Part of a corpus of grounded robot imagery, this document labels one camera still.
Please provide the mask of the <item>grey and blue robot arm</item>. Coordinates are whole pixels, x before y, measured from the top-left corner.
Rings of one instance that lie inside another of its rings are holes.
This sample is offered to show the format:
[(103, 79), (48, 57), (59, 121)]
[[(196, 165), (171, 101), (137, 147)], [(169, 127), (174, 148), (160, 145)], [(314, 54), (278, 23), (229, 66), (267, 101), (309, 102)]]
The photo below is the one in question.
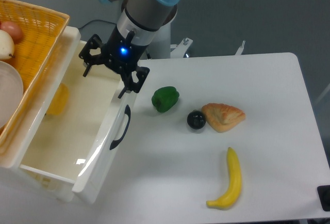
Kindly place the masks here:
[(141, 90), (150, 70), (138, 66), (138, 61), (180, 0), (126, 1), (108, 41), (103, 43), (94, 34), (79, 53), (86, 66), (83, 76), (88, 75), (93, 65), (104, 65), (120, 75), (124, 87), (119, 97)]

